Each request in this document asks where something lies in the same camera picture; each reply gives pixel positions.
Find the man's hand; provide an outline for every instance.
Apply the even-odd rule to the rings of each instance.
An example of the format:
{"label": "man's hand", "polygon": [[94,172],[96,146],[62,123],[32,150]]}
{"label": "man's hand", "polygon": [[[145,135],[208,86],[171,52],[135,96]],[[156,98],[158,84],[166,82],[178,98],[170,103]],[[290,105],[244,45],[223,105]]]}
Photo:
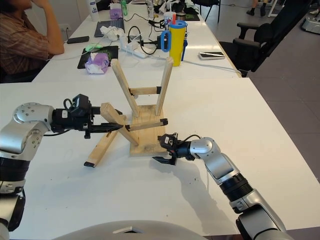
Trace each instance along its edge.
{"label": "man's hand", "polygon": [[35,5],[37,5],[39,8],[45,8],[47,6],[50,6],[50,3],[48,0],[31,0]]}

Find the white power strip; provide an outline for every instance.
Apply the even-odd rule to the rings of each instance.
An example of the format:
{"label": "white power strip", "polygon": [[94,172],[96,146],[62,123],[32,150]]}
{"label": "white power strip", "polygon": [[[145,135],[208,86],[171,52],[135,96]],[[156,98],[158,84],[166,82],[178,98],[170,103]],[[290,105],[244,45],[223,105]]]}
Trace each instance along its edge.
{"label": "white power strip", "polygon": [[[129,54],[135,55],[141,59],[145,59],[148,57],[148,55],[142,51],[140,45],[137,42],[126,43],[126,40],[127,40],[126,37],[122,37],[120,39],[121,50],[123,50]],[[150,54],[153,52],[152,49],[147,48],[147,47],[143,47],[143,50],[146,51],[147,53],[150,53]]]}

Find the keyboard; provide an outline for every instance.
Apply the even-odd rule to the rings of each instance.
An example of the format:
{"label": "keyboard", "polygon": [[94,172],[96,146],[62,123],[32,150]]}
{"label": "keyboard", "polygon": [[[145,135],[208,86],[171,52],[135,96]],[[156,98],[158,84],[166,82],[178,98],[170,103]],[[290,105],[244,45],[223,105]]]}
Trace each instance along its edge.
{"label": "keyboard", "polygon": [[95,29],[95,33],[94,36],[96,38],[101,38],[104,35],[101,33],[100,28],[102,26],[105,26],[106,28],[112,26],[112,27],[116,27],[119,29],[123,29],[123,31],[125,30],[125,24],[124,24],[124,20],[122,18],[116,19],[116,20],[108,20],[108,21],[99,21],[96,24],[96,29]]}

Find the yellow water bottle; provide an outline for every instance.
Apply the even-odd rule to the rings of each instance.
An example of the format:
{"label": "yellow water bottle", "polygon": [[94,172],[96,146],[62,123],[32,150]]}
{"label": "yellow water bottle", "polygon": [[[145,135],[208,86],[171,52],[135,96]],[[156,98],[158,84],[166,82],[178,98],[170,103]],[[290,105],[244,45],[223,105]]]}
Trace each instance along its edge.
{"label": "yellow water bottle", "polygon": [[[164,52],[169,52],[173,58],[173,66],[177,67],[181,63],[181,56],[184,50],[184,41],[187,23],[177,20],[175,24],[170,24],[169,31],[166,30],[161,34],[161,49]],[[167,48],[165,46],[165,36],[167,37]]]}

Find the person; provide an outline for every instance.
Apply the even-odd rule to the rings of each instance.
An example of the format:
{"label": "person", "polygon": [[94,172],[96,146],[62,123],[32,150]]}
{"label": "person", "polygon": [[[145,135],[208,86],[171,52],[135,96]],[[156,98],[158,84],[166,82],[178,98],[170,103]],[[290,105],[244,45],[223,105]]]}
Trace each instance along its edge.
{"label": "person", "polygon": [[[266,15],[266,5],[267,5],[267,3],[268,3],[268,0],[263,0],[262,7],[260,8],[260,16],[261,17],[264,17]],[[258,4],[258,0],[252,0],[252,8],[251,8],[251,10],[248,10],[246,12],[246,14],[254,16],[257,4]]]}
{"label": "person", "polygon": [[[42,8],[46,36],[37,32],[25,10]],[[53,55],[63,54],[64,41],[48,0],[0,0],[0,67],[6,74],[41,69]]]}

